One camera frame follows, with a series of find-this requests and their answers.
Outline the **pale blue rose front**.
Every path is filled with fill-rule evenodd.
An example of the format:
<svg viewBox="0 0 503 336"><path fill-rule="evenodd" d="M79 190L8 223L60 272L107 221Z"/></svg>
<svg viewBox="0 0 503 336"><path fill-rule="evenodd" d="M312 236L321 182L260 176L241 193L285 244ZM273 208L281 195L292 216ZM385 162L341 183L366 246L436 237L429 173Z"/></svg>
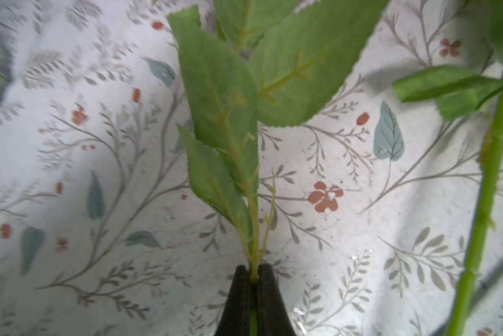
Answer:
<svg viewBox="0 0 503 336"><path fill-rule="evenodd" d="M503 1L490 1L488 36L493 55L503 67ZM445 335L463 335L476 288L476 276L483 259L488 230L494 228L492 210L503 159L503 71L500 78L475 74L465 67L442 65L418 71L393 83L394 94L403 102L433 99L444 121L469 116L492 98L497 106L487 128L478 163L482 178L476 210L464 258L464 270L457 283L455 300Z"/></svg>

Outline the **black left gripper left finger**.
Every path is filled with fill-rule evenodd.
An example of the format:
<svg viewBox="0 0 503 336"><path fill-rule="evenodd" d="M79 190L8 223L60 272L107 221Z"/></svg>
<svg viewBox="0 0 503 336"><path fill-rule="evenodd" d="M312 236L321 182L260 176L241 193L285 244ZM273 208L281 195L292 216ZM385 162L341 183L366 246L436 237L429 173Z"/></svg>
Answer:
<svg viewBox="0 0 503 336"><path fill-rule="evenodd" d="M247 268L236 267L229 295L215 336L248 336L252 308L252 284Z"/></svg>

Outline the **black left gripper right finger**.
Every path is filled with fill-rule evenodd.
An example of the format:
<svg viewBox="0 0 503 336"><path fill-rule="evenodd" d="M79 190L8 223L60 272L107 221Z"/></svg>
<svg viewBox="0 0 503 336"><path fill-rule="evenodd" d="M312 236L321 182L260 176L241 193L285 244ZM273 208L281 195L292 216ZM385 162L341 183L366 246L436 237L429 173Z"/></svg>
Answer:
<svg viewBox="0 0 503 336"><path fill-rule="evenodd" d="M256 290L257 335L296 336L271 265L259 266Z"/></svg>

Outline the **orange rose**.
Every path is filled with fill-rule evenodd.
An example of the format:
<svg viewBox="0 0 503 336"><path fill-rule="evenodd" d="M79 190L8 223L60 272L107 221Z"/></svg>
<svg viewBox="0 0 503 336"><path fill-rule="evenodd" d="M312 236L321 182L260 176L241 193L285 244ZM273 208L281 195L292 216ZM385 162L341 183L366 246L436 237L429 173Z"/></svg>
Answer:
<svg viewBox="0 0 503 336"><path fill-rule="evenodd" d="M215 1L216 32L197 8L167 17L177 44L193 128L179 128L193 192L236 228L259 266L271 223L260 217L259 125L294 127L339 91L386 1Z"/></svg>

